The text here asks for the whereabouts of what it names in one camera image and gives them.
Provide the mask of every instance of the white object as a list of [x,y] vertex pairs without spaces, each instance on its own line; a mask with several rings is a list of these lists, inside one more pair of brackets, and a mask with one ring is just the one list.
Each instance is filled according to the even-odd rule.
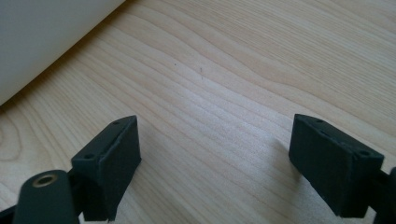
[[0,105],[123,0],[0,0]]

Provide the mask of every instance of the wooden surface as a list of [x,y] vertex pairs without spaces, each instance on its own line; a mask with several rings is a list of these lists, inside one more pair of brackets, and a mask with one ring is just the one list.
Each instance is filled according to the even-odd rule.
[[123,4],[0,107],[0,209],[114,119],[143,161],[116,223],[341,219],[289,162],[292,118],[326,119],[396,165],[393,0]]

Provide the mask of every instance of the light wood tabletop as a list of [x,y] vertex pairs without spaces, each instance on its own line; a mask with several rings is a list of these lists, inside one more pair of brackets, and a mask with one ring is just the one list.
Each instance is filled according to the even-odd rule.
[[0,106],[0,210],[137,115],[115,223],[372,223],[336,217],[292,166],[296,113],[396,165],[396,1],[129,1]]

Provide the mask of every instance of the metal ring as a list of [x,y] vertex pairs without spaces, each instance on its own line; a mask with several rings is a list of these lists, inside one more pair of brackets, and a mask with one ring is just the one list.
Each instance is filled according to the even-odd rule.
[[58,179],[58,176],[54,174],[42,175],[33,182],[33,187],[35,188],[46,187],[52,184],[53,182],[55,182],[56,179]]

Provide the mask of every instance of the white curved edge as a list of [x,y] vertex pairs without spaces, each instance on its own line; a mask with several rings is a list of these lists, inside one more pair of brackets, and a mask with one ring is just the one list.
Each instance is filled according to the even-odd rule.
[[123,0],[0,0],[0,105]]

